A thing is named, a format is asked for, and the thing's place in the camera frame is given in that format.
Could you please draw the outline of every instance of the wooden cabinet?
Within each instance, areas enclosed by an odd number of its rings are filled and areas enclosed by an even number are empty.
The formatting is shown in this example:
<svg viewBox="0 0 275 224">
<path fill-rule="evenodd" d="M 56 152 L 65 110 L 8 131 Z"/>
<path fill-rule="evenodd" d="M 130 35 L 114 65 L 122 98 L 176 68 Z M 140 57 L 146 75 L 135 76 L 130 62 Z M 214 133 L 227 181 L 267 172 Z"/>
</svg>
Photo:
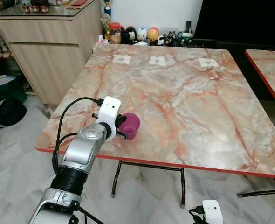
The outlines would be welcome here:
<svg viewBox="0 0 275 224">
<path fill-rule="evenodd" d="M 44 104 L 59 104 L 101 34 L 99 0 L 91 0 L 75 15 L 72 13 L 68 11 L 68 16 L 0 15 L 0 32 Z"/>
</svg>

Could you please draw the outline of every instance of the marble table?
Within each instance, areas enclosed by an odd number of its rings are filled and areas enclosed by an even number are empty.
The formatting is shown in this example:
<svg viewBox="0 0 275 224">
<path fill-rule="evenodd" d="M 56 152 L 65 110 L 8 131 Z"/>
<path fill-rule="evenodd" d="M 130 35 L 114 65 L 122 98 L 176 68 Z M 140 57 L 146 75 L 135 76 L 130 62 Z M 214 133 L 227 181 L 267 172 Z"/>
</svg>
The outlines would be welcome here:
<svg viewBox="0 0 275 224">
<path fill-rule="evenodd" d="M 247 49 L 245 53 L 275 98 L 275 51 Z"/>
<path fill-rule="evenodd" d="M 133 140 L 105 143 L 100 158 L 275 177 L 275 127 L 227 50 L 99 46 L 34 147 L 53 151 L 71 101 L 107 95 L 122 101 L 121 113 L 139 116 L 141 127 Z M 97 110 L 90 101 L 72 106 L 61 136 L 93 123 Z"/>
</svg>

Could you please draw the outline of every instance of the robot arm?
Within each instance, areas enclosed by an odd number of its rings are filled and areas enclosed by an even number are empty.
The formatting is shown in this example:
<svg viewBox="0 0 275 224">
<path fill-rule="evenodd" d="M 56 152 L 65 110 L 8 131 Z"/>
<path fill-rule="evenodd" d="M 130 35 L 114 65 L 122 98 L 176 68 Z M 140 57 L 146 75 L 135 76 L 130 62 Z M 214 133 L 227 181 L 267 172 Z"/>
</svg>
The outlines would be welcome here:
<svg viewBox="0 0 275 224">
<path fill-rule="evenodd" d="M 116 119 L 121 101 L 106 97 L 96 116 L 97 121 L 80 129 L 67 148 L 59 172 L 47 188 L 30 224 L 77 224 L 73 212 L 79 209 L 83 185 L 92 169 L 96 154 L 105 141 L 116 134 Z"/>
</svg>

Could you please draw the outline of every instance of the black bag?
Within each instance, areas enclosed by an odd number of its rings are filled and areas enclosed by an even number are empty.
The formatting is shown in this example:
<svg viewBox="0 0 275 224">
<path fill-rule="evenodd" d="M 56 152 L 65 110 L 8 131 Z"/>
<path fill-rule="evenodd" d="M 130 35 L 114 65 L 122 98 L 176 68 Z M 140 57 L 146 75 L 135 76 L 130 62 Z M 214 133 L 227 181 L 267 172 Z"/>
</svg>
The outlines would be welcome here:
<svg viewBox="0 0 275 224">
<path fill-rule="evenodd" d="M 16 124 L 26 112 L 26 107 L 16 99 L 0 100 L 0 128 Z"/>
</svg>

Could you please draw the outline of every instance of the red table edge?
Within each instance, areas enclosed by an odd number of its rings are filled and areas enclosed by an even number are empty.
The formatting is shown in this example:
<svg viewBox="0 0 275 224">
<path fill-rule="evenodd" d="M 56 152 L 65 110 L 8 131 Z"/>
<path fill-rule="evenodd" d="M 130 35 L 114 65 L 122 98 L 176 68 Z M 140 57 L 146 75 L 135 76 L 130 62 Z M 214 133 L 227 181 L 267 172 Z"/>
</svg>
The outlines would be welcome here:
<svg viewBox="0 0 275 224">
<path fill-rule="evenodd" d="M 38 151 L 41 151 L 41 152 L 47 152 L 47 153 L 52 153 L 53 152 L 52 149 L 43 149 L 43 148 L 37 148 L 37 147 L 34 147 L 34 148 Z M 261 174 L 261 173 L 245 172 L 245 171 L 238 171 L 238 170 L 197 167 L 197 166 L 191 166 L 191 165 L 186 165 L 186 164 L 173 164 L 173 163 L 168 163 L 168 162 L 139 160 L 139 159 L 115 157 L 115 156 L 101 155 L 101 154 L 97 154 L 96 157 L 101 158 L 101 159 L 122 160 L 122 161 L 128 161 L 128 162 L 139 162 L 139 163 L 154 164 L 154 165 L 168 166 L 168 167 L 183 167 L 183 168 L 199 169 L 199 170 L 206 170 L 206 171 L 216 171 L 216 172 L 229 173 L 229 174 L 239 174 L 239 175 L 250 175 L 250 176 L 275 178 L 275 175 L 273 175 L 273 174 Z"/>
<path fill-rule="evenodd" d="M 251 58 L 251 56 L 249 55 L 249 53 L 247 52 L 247 50 L 245 50 L 245 55 L 249 59 L 249 61 L 251 62 L 251 64 L 253 65 L 254 69 L 258 72 L 259 76 L 261 77 L 261 79 L 263 80 L 263 82 L 267 86 L 268 90 L 270 91 L 271 95 L 275 99 L 275 92 L 274 92 L 274 90 L 271 88 L 270 84 L 268 83 L 268 81 L 266 80 L 266 78 L 263 76 L 263 73 L 260 71 L 260 69 L 258 68 L 258 66 L 255 64 L 255 62 L 253 61 L 253 59 Z"/>
</svg>

